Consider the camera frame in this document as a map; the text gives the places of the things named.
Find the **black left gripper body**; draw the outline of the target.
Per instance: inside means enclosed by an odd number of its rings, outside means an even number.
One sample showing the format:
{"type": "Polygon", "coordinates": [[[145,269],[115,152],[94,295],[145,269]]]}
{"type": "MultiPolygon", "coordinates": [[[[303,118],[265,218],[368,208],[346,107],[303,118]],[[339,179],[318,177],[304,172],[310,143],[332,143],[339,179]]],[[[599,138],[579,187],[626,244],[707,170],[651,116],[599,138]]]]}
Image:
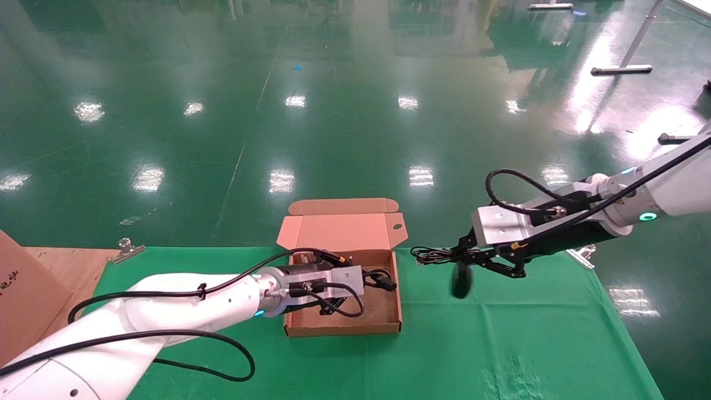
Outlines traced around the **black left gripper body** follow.
{"type": "Polygon", "coordinates": [[[296,312],[296,311],[301,311],[302,309],[307,309],[310,307],[320,307],[319,314],[320,316],[322,315],[322,304],[325,299],[323,298],[309,298],[307,302],[304,304],[295,304],[294,306],[286,306],[286,314],[296,312]]]}

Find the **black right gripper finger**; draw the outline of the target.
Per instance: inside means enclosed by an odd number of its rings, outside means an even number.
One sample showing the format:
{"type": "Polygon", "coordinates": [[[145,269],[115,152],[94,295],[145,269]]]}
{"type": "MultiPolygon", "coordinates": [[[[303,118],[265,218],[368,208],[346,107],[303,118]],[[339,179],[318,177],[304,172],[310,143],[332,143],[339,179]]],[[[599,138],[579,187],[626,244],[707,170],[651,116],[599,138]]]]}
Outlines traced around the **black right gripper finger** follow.
{"type": "Polygon", "coordinates": [[[475,265],[508,278],[518,279],[527,276],[526,261],[510,262],[501,257],[475,257],[475,265]]]}
{"type": "Polygon", "coordinates": [[[490,261],[490,251],[478,248],[475,233],[460,237],[455,247],[455,261],[460,263],[484,263],[490,261]]]}

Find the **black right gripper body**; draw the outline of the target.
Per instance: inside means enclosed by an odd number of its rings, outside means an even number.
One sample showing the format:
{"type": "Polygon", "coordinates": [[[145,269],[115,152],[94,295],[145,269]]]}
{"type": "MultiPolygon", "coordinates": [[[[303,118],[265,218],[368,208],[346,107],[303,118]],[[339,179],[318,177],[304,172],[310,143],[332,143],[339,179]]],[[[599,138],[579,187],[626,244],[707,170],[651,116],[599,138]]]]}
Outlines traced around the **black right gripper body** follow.
{"type": "Polygon", "coordinates": [[[560,221],[536,226],[530,221],[485,223],[483,250],[490,251],[491,257],[505,258],[510,262],[530,262],[534,258],[617,238],[617,231],[601,221],[582,221],[549,233],[549,230],[562,225],[560,221]]]}

